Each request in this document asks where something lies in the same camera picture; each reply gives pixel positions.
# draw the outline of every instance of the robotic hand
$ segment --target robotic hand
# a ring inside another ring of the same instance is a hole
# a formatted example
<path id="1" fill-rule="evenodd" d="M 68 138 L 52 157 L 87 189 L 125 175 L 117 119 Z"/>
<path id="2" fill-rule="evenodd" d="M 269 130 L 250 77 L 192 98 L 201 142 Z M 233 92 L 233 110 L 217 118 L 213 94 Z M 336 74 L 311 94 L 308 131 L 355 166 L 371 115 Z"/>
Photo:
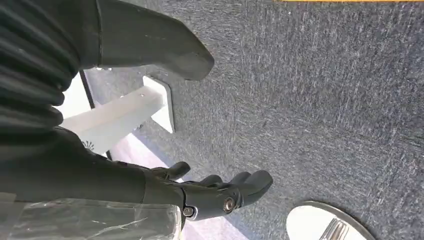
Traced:
<path id="1" fill-rule="evenodd" d="M 0 16 L 0 192 L 19 202 L 170 204 L 202 220 L 248 206 L 271 186 L 266 171 L 179 183 L 184 162 L 112 162 L 57 127 L 63 116 L 52 106 L 81 69 L 156 64 L 185 80 L 207 76 L 214 59 L 181 22 L 118 0 L 2 0 Z"/>

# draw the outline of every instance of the plastic wrap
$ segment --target plastic wrap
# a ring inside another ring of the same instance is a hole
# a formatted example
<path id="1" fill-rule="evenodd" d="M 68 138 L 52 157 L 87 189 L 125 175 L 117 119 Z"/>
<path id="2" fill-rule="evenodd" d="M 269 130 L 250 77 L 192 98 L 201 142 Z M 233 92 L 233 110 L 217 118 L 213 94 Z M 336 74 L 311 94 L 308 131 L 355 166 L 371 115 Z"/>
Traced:
<path id="1" fill-rule="evenodd" d="M 181 234 L 174 205 L 61 199 L 11 207 L 4 199 L 0 240 L 177 240 Z"/>

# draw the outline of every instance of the floor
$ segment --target floor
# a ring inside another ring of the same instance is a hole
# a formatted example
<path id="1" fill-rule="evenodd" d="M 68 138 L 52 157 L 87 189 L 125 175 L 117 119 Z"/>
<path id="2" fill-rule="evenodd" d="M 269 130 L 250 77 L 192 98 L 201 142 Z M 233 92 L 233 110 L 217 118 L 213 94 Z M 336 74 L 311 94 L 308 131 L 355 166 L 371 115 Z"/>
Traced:
<path id="1" fill-rule="evenodd" d="M 216 65 L 201 82 L 155 66 L 89 70 L 101 103 L 142 85 L 172 90 L 176 133 L 134 133 L 187 176 L 264 169 L 267 195 L 227 220 L 288 240 L 305 200 L 332 204 L 384 240 L 424 239 L 424 3 L 131 0 L 183 21 Z"/>

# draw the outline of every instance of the white plastic support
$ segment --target white plastic support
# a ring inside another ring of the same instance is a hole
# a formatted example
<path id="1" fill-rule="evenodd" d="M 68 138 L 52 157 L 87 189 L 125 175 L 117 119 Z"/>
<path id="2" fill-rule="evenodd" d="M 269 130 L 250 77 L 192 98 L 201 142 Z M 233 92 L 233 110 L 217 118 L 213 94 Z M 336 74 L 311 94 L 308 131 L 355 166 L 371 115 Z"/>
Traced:
<path id="1" fill-rule="evenodd" d="M 144 76 L 143 83 L 143 87 L 121 98 L 66 118 L 61 127 L 77 134 L 84 146 L 97 154 L 110 150 L 149 118 L 173 133 L 169 86 L 150 76 Z"/>

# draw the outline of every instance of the carpet floor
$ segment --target carpet floor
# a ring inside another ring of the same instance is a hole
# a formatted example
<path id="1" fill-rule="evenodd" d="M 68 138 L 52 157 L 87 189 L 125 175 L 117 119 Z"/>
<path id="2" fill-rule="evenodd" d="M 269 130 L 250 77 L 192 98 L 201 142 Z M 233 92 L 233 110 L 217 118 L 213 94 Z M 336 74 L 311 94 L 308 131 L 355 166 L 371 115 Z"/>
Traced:
<path id="1" fill-rule="evenodd" d="M 424 239 L 424 3 L 131 0 L 184 22 L 215 57 L 200 82 L 155 66 L 88 70 L 106 103 L 151 75 L 170 85 L 175 134 L 135 134 L 187 179 L 270 171 L 227 219 L 249 239 L 288 240 L 305 200 L 341 208 L 380 240 Z"/>

